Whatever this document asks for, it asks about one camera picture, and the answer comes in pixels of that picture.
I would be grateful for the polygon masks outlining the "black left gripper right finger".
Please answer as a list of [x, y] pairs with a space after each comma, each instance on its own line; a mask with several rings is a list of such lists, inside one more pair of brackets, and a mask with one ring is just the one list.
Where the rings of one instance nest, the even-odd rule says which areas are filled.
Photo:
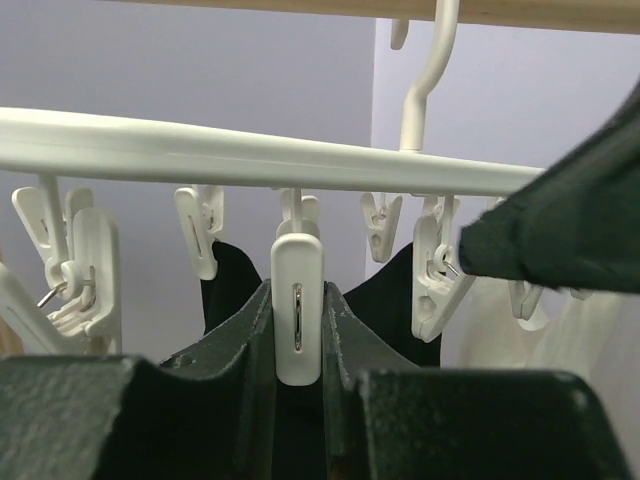
[[366, 372], [418, 369], [357, 318], [331, 282], [325, 284], [322, 361], [324, 385], [354, 385]]

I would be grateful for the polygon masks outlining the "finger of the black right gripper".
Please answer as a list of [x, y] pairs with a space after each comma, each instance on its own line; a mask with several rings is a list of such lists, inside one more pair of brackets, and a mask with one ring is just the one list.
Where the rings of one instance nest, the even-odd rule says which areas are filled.
[[639, 91], [595, 133], [460, 234], [470, 275], [639, 288]]

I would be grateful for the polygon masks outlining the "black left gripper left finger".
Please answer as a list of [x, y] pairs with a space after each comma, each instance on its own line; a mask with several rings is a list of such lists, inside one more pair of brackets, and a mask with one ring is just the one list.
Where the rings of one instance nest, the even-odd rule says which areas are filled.
[[168, 374], [210, 388], [276, 382], [271, 284], [262, 282], [240, 310], [201, 340], [159, 364]]

